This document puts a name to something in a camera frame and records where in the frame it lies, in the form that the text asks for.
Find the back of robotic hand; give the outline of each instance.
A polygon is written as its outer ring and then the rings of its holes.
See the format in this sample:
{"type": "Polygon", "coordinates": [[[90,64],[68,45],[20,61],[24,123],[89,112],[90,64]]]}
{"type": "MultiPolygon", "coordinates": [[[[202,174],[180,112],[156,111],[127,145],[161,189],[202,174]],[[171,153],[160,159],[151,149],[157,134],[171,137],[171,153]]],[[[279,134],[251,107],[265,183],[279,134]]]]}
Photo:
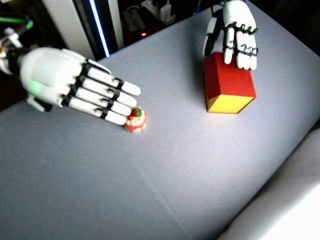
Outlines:
{"type": "Polygon", "coordinates": [[[53,105],[124,125],[140,88],[112,75],[97,62],[67,49],[23,48],[19,36],[32,27],[27,21],[16,30],[7,28],[0,39],[0,70],[19,76],[28,92],[26,101],[39,111],[53,105]]]}
{"type": "Polygon", "coordinates": [[[255,70],[258,54],[255,34],[258,29],[247,4],[242,0],[224,1],[219,6],[213,6],[211,12],[203,55],[209,56],[212,53],[220,31],[223,30],[224,63],[230,64],[234,54],[238,68],[255,70]]]}

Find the blue light strip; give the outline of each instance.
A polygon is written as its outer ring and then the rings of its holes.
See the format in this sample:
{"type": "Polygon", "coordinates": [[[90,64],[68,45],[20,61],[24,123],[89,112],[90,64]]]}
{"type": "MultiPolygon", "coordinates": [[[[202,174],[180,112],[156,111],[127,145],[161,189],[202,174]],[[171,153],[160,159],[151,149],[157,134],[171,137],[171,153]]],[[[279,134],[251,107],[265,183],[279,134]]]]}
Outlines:
{"type": "Polygon", "coordinates": [[[99,31],[99,35],[100,35],[100,38],[101,38],[101,42],[102,42],[102,45],[103,45],[103,49],[104,49],[105,55],[108,58],[108,57],[110,57],[110,54],[109,54],[108,47],[107,47],[107,42],[106,42],[106,39],[105,39],[105,36],[104,36],[104,31],[102,30],[102,27],[101,27],[101,23],[100,23],[99,15],[98,15],[98,12],[97,12],[95,0],[90,0],[90,5],[91,5],[91,8],[92,8],[92,12],[93,12],[93,16],[94,16],[94,20],[95,20],[96,26],[98,27],[98,31],[99,31]]]}

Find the small red toy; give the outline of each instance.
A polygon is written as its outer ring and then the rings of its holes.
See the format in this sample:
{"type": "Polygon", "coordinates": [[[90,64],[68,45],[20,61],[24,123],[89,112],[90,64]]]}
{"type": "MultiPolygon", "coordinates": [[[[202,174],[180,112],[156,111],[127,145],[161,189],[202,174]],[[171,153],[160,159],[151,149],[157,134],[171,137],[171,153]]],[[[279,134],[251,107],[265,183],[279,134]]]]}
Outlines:
{"type": "Polygon", "coordinates": [[[147,121],[147,113],[141,107],[136,106],[132,108],[130,116],[127,117],[124,128],[130,133],[138,133],[146,128],[147,121]]]}

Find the white robotic hand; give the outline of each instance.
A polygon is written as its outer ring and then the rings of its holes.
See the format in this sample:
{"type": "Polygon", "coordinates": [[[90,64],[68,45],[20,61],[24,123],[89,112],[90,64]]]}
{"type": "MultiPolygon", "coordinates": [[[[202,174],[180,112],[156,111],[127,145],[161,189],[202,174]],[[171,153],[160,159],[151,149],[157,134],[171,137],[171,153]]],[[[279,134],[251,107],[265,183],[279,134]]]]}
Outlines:
{"type": "Polygon", "coordinates": [[[140,88],[116,78],[104,66],[67,49],[41,47],[21,56],[20,80],[27,102],[45,111],[70,108],[124,125],[140,88]]]}
{"type": "Polygon", "coordinates": [[[208,24],[203,46],[203,55],[209,56],[212,53],[221,29],[224,30],[224,63],[230,64],[232,56],[235,54],[238,68],[255,70],[258,54],[255,33],[258,29],[256,21],[244,1],[226,1],[223,9],[215,12],[212,10],[212,18],[208,24]]]}

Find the robotic hand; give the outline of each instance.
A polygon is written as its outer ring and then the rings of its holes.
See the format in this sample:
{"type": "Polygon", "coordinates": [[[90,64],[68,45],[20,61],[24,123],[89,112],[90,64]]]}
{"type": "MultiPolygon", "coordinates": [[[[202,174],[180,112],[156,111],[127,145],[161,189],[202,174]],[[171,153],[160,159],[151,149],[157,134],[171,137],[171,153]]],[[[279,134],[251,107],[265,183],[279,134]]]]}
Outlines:
{"type": "Polygon", "coordinates": [[[257,54],[255,33],[256,21],[247,4],[242,0],[224,1],[223,8],[214,12],[207,27],[204,40],[203,55],[209,56],[214,48],[221,29],[224,30],[223,61],[230,64],[233,54],[240,69],[257,68],[257,54]]]}
{"type": "Polygon", "coordinates": [[[18,38],[12,28],[7,28],[6,39],[1,40],[0,70],[19,75],[30,105],[42,112],[52,105],[67,106],[125,124],[125,116],[137,104],[128,94],[138,96],[138,86],[114,77],[104,66],[71,50],[40,47],[30,51],[22,48],[18,38]]]}

